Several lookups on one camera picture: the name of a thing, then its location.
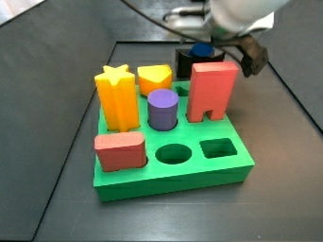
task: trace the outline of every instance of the black table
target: black table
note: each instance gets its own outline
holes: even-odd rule
[[[119,43],[111,66],[167,63],[166,43]],[[37,241],[323,240],[323,140],[270,66],[239,74],[227,115],[257,162],[245,183],[101,203],[93,187],[95,95]]]

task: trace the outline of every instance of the green base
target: green base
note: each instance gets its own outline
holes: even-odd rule
[[[178,125],[171,131],[161,132],[150,127],[147,99],[139,96],[142,127],[137,130],[146,135],[150,161],[143,168],[105,173],[97,157],[94,185],[102,201],[245,181],[255,163],[227,116],[221,121],[210,121],[207,117],[201,123],[187,121],[186,90],[190,89],[190,84],[190,81],[174,83],[174,90],[181,98]],[[107,131],[102,110],[99,134],[113,132],[115,131]],[[162,152],[157,152],[161,147],[170,144],[185,145],[191,150],[170,146]]]

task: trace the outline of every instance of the yellow star block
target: yellow star block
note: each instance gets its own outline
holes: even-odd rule
[[[139,128],[135,75],[129,66],[105,66],[105,73],[95,80],[109,130],[127,132]]]
[[[114,68],[114,67],[106,65],[106,66],[105,66],[105,71],[106,71],[106,72],[107,72],[109,68]],[[127,64],[123,64],[123,65],[121,65],[119,67],[117,67],[117,68],[114,68],[114,69],[118,69],[118,70],[121,70],[121,71],[129,72],[129,65],[127,65]]]

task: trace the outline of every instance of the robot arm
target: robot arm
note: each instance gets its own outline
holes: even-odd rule
[[[255,31],[272,29],[274,11],[290,0],[210,0],[203,6],[174,9],[166,16],[167,26],[183,34],[211,36],[215,46],[237,46],[243,53],[246,77],[258,75],[267,64],[267,51],[254,37]]]
[[[203,6],[174,9],[167,25],[183,33],[211,35],[217,40],[273,28],[274,11],[290,0],[210,0]]]

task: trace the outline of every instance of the toy blocks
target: toy blocks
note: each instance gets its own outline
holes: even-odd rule
[[[149,163],[143,168],[105,172],[99,157],[94,186],[101,201],[130,199],[201,187],[243,182],[255,165],[235,128],[225,116],[199,123],[187,120],[190,81],[174,83],[181,92],[178,124],[170,131],[154,130],[149,124],[149,101],[138,94],[141,131],[146,134]],[[99,134],[110,134],[101,110]]]
[[[173,69],[170,65],[138,67],[141,94],[149,96],[157,89],[173,88]]]
[[[149,95],[150,126],[158,131],[173,130],[177,126],[178,94],[158,89]]]
[[[187,107],[191,123],[201,122],[206,112],[211,120],[223,119],[238,71],[233,61],[194,64]]]
[[[98,135],[95,149],[105,172],[141,168],[147,164],[146,138],[142,132]]]
[[[194,63],[219,62],[225,60],[226,53],[213,57],[198,57],[190,55],[190,49],[177,49],[177,76],[179,78],[190,78],[193,74]]]
[[[107,128],[119,132],[139,127],[135,75],[127,70],[127,65],[106,66],[105,73],[95,76]]]

